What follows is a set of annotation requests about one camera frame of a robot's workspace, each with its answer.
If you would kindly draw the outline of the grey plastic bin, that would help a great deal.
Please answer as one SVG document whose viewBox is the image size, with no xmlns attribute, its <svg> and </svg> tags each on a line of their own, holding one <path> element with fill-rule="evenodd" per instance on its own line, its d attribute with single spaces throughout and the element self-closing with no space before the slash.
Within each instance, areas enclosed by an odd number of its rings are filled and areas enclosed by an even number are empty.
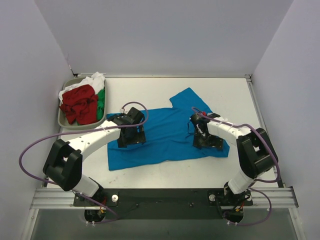
<svg viewBox="0 0 320 240">
<path fill-rule="evenodd" d="M 71 80 L 68 80 L 62 87 L 62 90 L 64 90 L 66 87 L 69 87 L 74 84 L 80 83 L 83 79 L 86 77 L 84 75 L 81 75 L 80 77 L 75 77 Z M 105 120 L 107 115 L 107 81 L 104 80 L 104 91 L 105 91 L 105 99 L 104 99 L 104 108 L 103 108 L 103 114 L 102 119 L 100 119 L 97 122 L 91 123 L 91 124 L 78 124 L 77 121 L 75 121 L 73 124 L 69 124 L 66 115 L 61 111 L 60 107 L 58 107 L 57 112 L 57 122 L 60 125 L 61 128 L 72 130 L 72 131 L 82 131 L 82 130 L 89 130 L 94 129 L 98 126 L 100 126 Z"/>
</svg>

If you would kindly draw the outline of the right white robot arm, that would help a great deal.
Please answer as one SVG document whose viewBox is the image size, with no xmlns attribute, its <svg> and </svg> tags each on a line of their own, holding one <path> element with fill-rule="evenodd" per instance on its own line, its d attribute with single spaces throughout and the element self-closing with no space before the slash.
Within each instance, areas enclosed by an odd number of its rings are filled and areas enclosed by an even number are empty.
<svg viewBox="0 0 320 240">
<path fill-rule="evenodd" d="M 267 132 L 248 124 L 234 125 L 216 113 L 195 112 L 190 117 L 194 127 L 193 146 L 223 149 L 224 141 L 237 148 L 239 171 L 223 187 L 225 198 L 243 196 L 259 177 L 272 168 L 279 169 L 279 160 Z"/>
</svg>

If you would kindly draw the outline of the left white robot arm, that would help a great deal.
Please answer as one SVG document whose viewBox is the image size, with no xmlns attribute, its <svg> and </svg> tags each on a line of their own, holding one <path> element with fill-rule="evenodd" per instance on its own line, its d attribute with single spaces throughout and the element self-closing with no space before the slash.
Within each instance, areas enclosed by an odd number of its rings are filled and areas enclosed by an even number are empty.
<svg viewBox="0 0 320 240">
<path fill-rule="evenodd" d="M 105 197 L 104 188 L 83 174 L 83 161 L 99 148 L 117 141 L 119 148 L 146 142 L 143 122 L 146 116 L 132 107 L 127 113 L 113 114 L 93 132 L 69 141 L 56 140 L 43 166 L 43 173 L 64 191 L 85 195 L 92 206 Z"/>
</svg>

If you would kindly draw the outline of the blue t shirt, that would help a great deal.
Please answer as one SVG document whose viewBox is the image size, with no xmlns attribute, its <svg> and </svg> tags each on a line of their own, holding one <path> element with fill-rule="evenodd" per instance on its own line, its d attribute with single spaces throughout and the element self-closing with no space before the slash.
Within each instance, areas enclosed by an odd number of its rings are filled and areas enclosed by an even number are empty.
<svg viewBox="0 0 320 240">
<path fill-rule="evenodd" d="M 193 146 L 194 127 L 189 123 L 192 107 L 207 113 L 209 106 L 191 89 L 186 88 L 171 97 L 172 107 L 150 109 L 144 124 L 146 142 L 118 148 L 116 141 L 107 145 L 110 171 L 159 164 L 165 161 L 182 161 L 205 157 L 227 158 L 230 147 L 223 142 L 223 150 L 198 149 Z"/>
</svg>

